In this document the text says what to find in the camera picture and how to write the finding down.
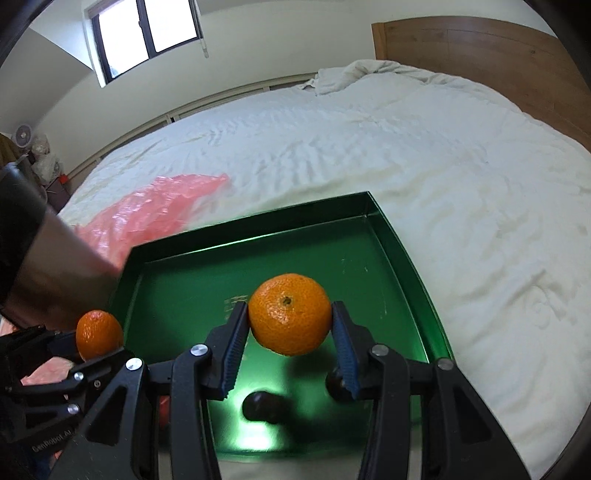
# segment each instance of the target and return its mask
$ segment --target window frame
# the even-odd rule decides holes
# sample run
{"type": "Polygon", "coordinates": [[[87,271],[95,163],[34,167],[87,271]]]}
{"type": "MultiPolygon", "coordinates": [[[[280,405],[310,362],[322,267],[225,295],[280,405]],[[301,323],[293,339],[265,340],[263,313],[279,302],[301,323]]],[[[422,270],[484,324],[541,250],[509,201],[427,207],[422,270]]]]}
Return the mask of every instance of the window frame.
{"type": "Polygon", "coordinates": [[[111,67],[109,65],[109,60],[107,59],[107,55],[106,55],[106,51],[105,51],[105,43],[103,42],[103,34],[100,29],[99,17],[100,17],[100,14],[102,13],[102,11],[104,11],[104,10],[99,11],[96,15],[94,15],[90,19],[90,23],[92,25],[92,33],[94,36],[94,41],[95,41],[95,46],[96,46],[96,52],[98,54],[100,69],[102,70],[103,76],[105,78],[105,83],[107,85],[110,82],[112,82],[113,80],[118,79],[119,77],[121,77],[125,73],[130,72],[131,70],[138,67],[139,65],[146,63],[148,60],[156,58],[159,55],[162,55],[163,53],[166,53],[174,48],[181,47],[183,45],[194,42],[196,40],[203,39],[203,30],[201,29],[201,23],[199,21],[199,13],[197,12],[197,7],[195,6],[195,2],[193,0],[187,0],[187,2],[189,2],[189,8],[191,9],[191,16],[193,17],[193,24],[195,25],[195,32],[197,35],[195,37],[189,38],[188,40],[185,40],[181,43],[177,43],[177,44],[172,45],[168,48],[165,48],[162,51],[156,51],[156,47],[154,46],[154,38],[152,37],[152,29],[150,27],[150,21],[148,19],[148,11],[146,9],[145,0],[135,0],[135,4],[138,8],[139,27],[142,30],[142,35],[144,37],[144,44],[146,46],[146,51],[148,52],[148,58],[147,58],[147,60],[141,61],[137,65],[131,67],[129,70],[126,70],[125,72],[120,73],[119,75],[117,75],[117,77],[113,77],[113,75],[111,73],[111,67]]]}

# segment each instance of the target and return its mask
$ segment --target metal screw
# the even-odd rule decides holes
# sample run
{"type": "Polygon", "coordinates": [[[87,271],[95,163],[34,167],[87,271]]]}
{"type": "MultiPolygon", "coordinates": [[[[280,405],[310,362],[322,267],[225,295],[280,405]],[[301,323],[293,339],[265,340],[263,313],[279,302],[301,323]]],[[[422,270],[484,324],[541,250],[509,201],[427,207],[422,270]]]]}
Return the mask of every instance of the metal screw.
{"type": "Polygon", "coordinates": [[[131,370],[132,372],[134,370],[137,370],[141,366],[142,366],[142,359],[141,358],[130,358],[125,363],[125,367],[127,368],[127,370],[131,370]]]}
{"type": "Polygon", "coordinates": [[[389,348],[385,345],[382,345],[381,343],[378,343],[378,344],[374,345],[373,347],[371,347],[371,352],[375,356],[386,356],[386,355],[388,355],[389,351],[390,351],[389,348]]]}
{"type": "Polygon", "coordinates": [[[437,360],[437,366],[441,368],[441,370],[453,370],[453,362],[449,358],[440,358],[437,360]]]}
{"type": "Polygon", "coordinates": [[[197,345],[193,345],[191,347],[191,355],[194,356],[203,356],[207,353],[207,345],[204,345],[202,343],[198,343],[197,345]]]}

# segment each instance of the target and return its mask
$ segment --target mandarin orange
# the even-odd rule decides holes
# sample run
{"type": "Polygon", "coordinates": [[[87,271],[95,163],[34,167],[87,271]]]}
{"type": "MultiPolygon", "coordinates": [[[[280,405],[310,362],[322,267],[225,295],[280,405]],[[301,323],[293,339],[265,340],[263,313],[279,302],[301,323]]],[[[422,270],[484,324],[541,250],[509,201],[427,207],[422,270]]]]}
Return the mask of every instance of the mandarin orange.
{"type": "Polygon", "coordinates": [[[248,303],[248,314],[256,341],[287,356],[318,348],[332,324],[324,289],[312,278],[296,273],[261,284],[248,303]]]}
{"type": "Polygon", "coordinates": [[[123,330],[115,317],[103,310],[85,313],[76,326],[76,347],[84,360],[106,355],[123,346],[123,330]]]}

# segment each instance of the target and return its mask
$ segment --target green tray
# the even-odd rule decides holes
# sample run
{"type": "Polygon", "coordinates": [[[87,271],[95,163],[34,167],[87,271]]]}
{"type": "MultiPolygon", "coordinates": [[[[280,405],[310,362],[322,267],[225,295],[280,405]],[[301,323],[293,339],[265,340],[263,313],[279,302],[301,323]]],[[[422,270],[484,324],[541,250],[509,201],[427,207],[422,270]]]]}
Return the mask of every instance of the green tray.
{"type": "MultiPolygon", "coordinates": [[[[181,233],[131,251],[111,312],[125,344],[148,363],[174,358],[205,340],[233,305],[265,280],[294,272],[343,300],[377,342],[419,361],[452,352],[429,296],[373,197],[357,193],[260,213],[181,233]]],[[[371,405],[337,404],[324,379],[336,365],[330,336],[313,353],[277,355],[252,335],[236,387],[210,402],[220,457],[318,455],[362,448],[371,405]],[[295,408],[285,425],[247,421],[242,400],[266,390],[295,408]]],[[[420,409],[413,404],[413,420],[420,409]]]]}

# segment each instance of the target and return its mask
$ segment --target white duvet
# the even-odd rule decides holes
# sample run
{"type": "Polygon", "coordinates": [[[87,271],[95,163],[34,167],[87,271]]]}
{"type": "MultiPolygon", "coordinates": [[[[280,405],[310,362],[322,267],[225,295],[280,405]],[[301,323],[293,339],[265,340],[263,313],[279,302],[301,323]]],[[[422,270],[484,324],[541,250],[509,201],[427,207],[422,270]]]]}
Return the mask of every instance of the white duvet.
{"type": "MultiPolygon", "coordinates": [[[[316,91],[237,100],[122,147],[61,217],[85,224],[154,177],[181,173],[231,179],[187,228],[369,190],[460,368],[538,479],[591,400],[591,155],[457,77],[361,61],[313,83],[316,91]]],[[[263,467],[233,466],[229,476],[246,468],[263,467]]]]}

